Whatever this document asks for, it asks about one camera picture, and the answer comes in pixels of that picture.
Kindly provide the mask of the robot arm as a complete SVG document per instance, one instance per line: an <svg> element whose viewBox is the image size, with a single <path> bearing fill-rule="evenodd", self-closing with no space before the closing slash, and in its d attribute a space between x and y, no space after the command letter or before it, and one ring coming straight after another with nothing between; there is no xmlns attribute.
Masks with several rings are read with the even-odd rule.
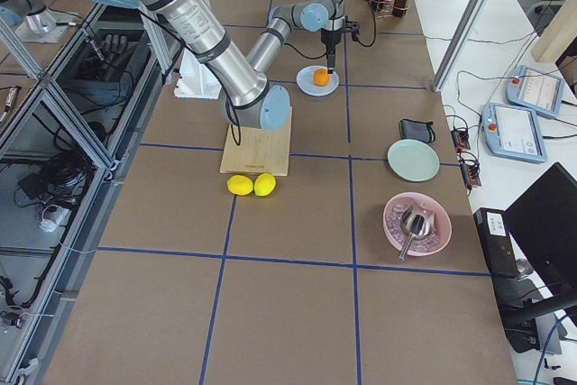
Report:
<svg viewBox="0 0 577 385"><path fill-rule="evenodd" d="M31 31L43 35L57 27L57 21L43 0L1 0L1 18L14 28L26 22Z"/></svg>
<svg viewBox="0 0 577 385"><path fill-rule="evenodd" d="M343 0L312 0L280 5L270 12L267 27L244 55L217 21L205 0L90 0L137 9L145 6L163 16L194 54L215 75L224 118L232 125L277 130L289 119L289 92L272 86L265 72L293 30L320 32L327 67L334 68L335 46L346 28Z"/></svg>

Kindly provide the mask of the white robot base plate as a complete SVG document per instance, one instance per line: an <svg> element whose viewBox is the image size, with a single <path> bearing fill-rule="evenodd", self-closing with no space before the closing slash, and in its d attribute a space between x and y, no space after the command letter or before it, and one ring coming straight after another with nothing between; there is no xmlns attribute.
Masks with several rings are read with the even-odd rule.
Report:
<svg viewBox="0 0 577 385"><path fill-rule="evenodd" d="M179 79L174 89L177 98L216 100L222 86L215 75L188 50L183 50Z"/></svg>

